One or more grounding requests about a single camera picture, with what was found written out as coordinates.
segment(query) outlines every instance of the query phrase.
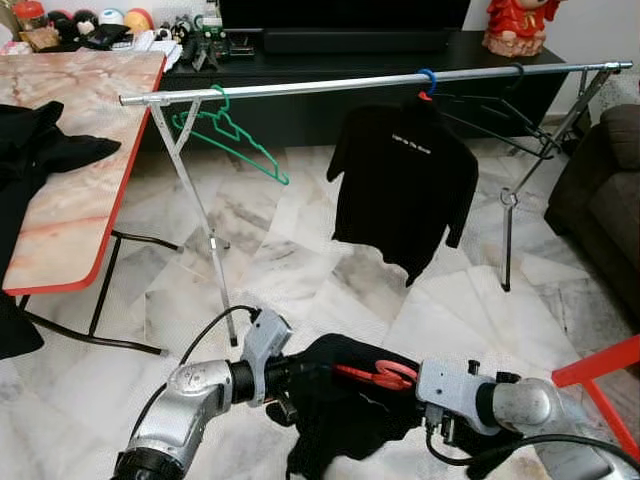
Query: coat hanger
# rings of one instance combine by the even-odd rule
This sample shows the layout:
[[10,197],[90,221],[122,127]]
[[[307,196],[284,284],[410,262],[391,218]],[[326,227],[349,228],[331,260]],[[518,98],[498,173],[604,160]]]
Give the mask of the coat hanger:
[[423,75],[428,76],[429,80],[431,81],[431,86],[429,87],[429,91],[428,92],[425,92],[425,91],[420,92],[418,94],[418,97],[420,97],[420,99],[422,99],[422,100],[430,102],[431,101],[431,96],[435,93],[436,86],[438,85],[438,79],[436,78],[436,74],[433,73],[428,68],[421,68],[420,70],[418,70],[418,73],[421,73]]
[[[551,136],[537,127],[526,115],[520,112],[516,107],[514,107],[510,102],[510,97],[513,92],[520,86],[520,83],[524,79],[525,71],[524,67],[519,63],[512,63],[510,66],[516,68],[518,70],[518,78],[511,84],[508,85],[499,96],[479,96],[479,95],[460,95],[460,94],[435,94],[435,86],[436,86],[436,77],[435,74],[429,70],[428,68],[423,68],[419,70],[417,73],[422,73],[423,75],[429,76],[431,79],[431,88],[429,89],[428,94],[424,94],[424,92],[420,93],[420,98],[423,100],[431,100],[431,96],[435,94],[438,98],[449,99],[455,102],[467,102],[467,103],[475,103],[478,108],[484,110],[488,113],[491,113],[495,116],[501,117],[505,120],[517,120],[522,123],[523,129],[532,137],[536,138],[541,145],[545,145],[546,143],[551,143],[552,145],[559,148],[557,142],[553,141]],[[536,150],[532,150],[531,148],[523,145],[522,143],[512,140],[510,138],[504,137],[498,133],[495,133],[487,128],[481,127],[480,125],[476,125],[475,123],[469,122],[467,120],[463,120],[454,115],[451,115],[446,112],[442,112],[442,115],[445,117],[454,120],[458,123],[466,125],[468,127],[474,128],[478,131],[485,133],[486,135],[490,135],[498,140],[501,140],[509,145],[516,147],[520,150],[523,150],[531,155],[536,157],[540,157],[540,154]],[[551,158],[553,155],[547,154],[544,158]]]
[[[198,137],[199,139],[204,140],[205,142],[211,143],[212,145],[215,145],[216,147],[221,148],[232,155],[235,155],[236,157],[249,163],[250,165],[257,168],[258,170],[268,175],[269,177],[277,180],[281,184],[288,185],[289,177],[285,172],[280,170],[280,165],[278,164],[278,161],[275,158],[273,158],[273,156],[267,151],[266,148],[264,148],[261,144],[256,142],[246,130],[244,130],[238,124],[234,123],[234,121],[231,119],[231,116],[229,115],[231,102],[229,101],[229,96],[226,94],[224,89],[219,85],[212,85],[211,88],[217,90],[222,94],[224,98],[224,105],[220,107],[216,113],[198,112],[198,114],[196,115],[196,118],[210,119],[214,130],[219,134],[224,135],[229,140],[231,140],[232,144],[226,145],[195,130],[191,130],[190,132],[191,135]],[[182,130],[184,128],[188,115],[189,115],[188,111],[173,115],[171,117],[171,123],[173,124],[174,127]],[[259,163],[255,162],[254,160],[250,159],[243,153],[236,150],[233,143],[241,144],[243,140],[248,141],[253,148],[255,148],[257,151],[259,151],[265,157],[267,157],[267,159],[269,159],[269,161],[273,165],[273,171],[268,170],[267,168],[263,167]]]

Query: black shirt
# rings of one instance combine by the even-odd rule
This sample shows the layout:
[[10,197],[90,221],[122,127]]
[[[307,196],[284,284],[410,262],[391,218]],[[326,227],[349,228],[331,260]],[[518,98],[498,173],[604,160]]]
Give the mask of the black shirt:
[[344,172],[336,240],[371,245],[384,261],[422,273],[446,227],[457,247],[478,181],[478,162],[432,102],[370,106],[347,117],[327,171]]
[[[63,108],[59,102],[35,110],[0,105],[0,287],[29,200],[47,176],[88,165],[120,148],[120,142],[106,138],[64,135],[56,126]],[[0,359],[31,352],[42,343],[14,299],[0,288]]]

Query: red table edge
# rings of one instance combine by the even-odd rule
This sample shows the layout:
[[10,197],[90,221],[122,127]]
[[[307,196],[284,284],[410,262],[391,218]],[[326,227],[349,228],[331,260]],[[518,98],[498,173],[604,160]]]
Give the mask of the red table edge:
[[[160,86],[160,80],[162,80],[162,74],[164,72],[164,66],[167,63],[167,57],[163,57],[162,63],[158,70],[158,74],[156,75],[156,79],[153,84],[152,91],[158,90]],[[5,293],[11,296],[18,295],[33,295],[38,293],[62,293],[62,292],[73,292],[76,290],[82,290],[90,286],[96,277],[98,276],[98,272],[100,272],[100,268],[102,267],[102,260],[104,260],[104,254],[107,251],[107,245],[109,245],[109,239],[111,238],[111,231],[113,230],[113,226],[116,223],[116,218],[118,217],[118,213],[120,212],[120,205],[122,204],[122,199],[124,198],[124,192],[127,189],[127,183],[129,183],[129,176],[131,175],[131,169],[133,168],[133,164],[135,162],[136,156],[138,155],[138,148],[140,148],[140,142],[142,141],[142,135],[144,134],[144,130],[147,126],[147,121],[149,120],[149,108],[147,108],[144,112],[144,116],[142,117],[142,122],[140,122],[140,128],[138,129],[138,135],[136,136],[136,141],[133,144],[133,148],[131,149],[131,155],[129,156],[129,161],[127,163],[127,169],[124,172],[124,176],[122,177],[122,182],[120,183],[120,187],[118,187],[118,193],[116,194],[116,200],[113,204],[113,209],[111,210],[111,214],[109,215],[109,220],[107,221],[107,227],[104,230],[104,236],[102,237],[102,242],[100,242],[100,248],[98,249],[98,254],[96,255],[96,260],[93,263],[93,267],[89,270],[87,276],[78,280],[77,282],[71,283],[61,283],[58,285],[46,285],[39,287],[22,287],[22,288],[12,288],[4,290]]]

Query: marble table top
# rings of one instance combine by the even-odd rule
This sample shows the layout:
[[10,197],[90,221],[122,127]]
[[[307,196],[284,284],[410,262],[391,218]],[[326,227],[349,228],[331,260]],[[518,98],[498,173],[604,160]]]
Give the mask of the marble table top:
[[64,104],[66,135],[122,142],[113,155],[49,176],[31,199],[2,285],[10,295],[78,290],[100,270],[144,126],[144,107],[118,95],[155,90],[164,55],[75,52],[0,56],[0,103]]

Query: tv cabinet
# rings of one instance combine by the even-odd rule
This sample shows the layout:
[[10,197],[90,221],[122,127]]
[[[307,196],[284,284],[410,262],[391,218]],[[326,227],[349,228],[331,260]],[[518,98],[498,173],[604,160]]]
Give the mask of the tv cabinet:
[[[545,49],[536,57],[509,59],[490,53],[482,46],[483,32],[454,32],[449,46],[437,53],[406,54],[313,54],[265,55],[258,49],[254,58],[233,58],[217,71],[196,72],[177,65],[162,78],[160,90],[191,90],[223,87],[336,80],[381,75],[414,73],[420,68],[434,72],[472,68],[500,67],[518,61],[523,65],[563,63]],[[538,124],[566,78],[566,74],[527,76],[511,97],[522,113]],[[500,95],[516,77],[487,78],[441,83],[438,93],[466,95]],[[237,99],[231,103],[234,121],[249,131],[265,146],[329,145],[336,142],[345,115],[361,105],[401,104],[416,95],[416,86],[393,86],[339,92]],[[204,103],[203,110],[214,111],[217,103]],[[166,107],[170,113],[187,110],[188,104]],[[526,135],[516,122],[504,120],[467,104],[443,102],[448,113],[482,125],[505,136]],[[459,135],[478,137],[482,134],[459,124],[452,124]],[[142,149],[161,150],[163,143],[153,122],[149,122]],[[192,137],[185,148],[211,148]]]

